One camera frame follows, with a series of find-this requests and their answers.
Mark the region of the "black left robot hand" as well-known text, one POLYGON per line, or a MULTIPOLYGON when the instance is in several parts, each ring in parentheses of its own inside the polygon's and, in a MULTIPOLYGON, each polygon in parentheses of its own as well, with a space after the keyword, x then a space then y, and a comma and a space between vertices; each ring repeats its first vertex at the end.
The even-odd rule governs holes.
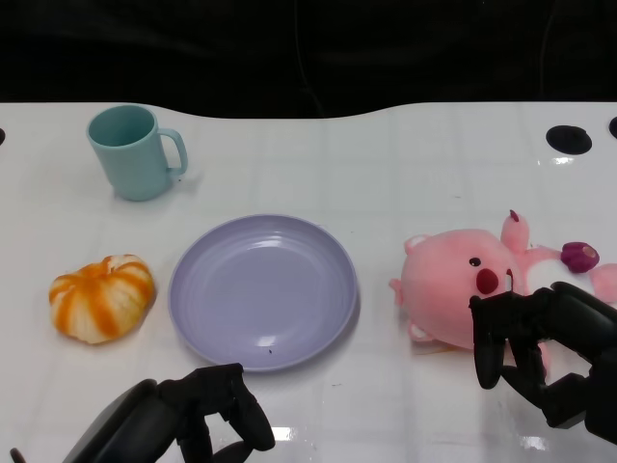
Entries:
POLYGON ((143 380, 111 402, 66 462, 156 462, 171 444, 185 462, 244 462, 272 449, 272 427, 246 387, 243 368, 197 368, 177 380, 143 380), (214 451, 205 418, 218 414, 240 437, 214 451))

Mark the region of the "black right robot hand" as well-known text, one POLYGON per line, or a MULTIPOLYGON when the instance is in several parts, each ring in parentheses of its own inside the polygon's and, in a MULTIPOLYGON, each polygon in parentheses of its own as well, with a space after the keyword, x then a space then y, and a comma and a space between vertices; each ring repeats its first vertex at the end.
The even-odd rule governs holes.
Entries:
POLYGON ((539 408, 547 424, 616 441, 616 311, 582 289, 555 282, 530 295, 512 291, 469 300, 479 385, 504 379, 539 408), (587 361, 587 375, 545 381, 540 342, 555 340, 587 361))

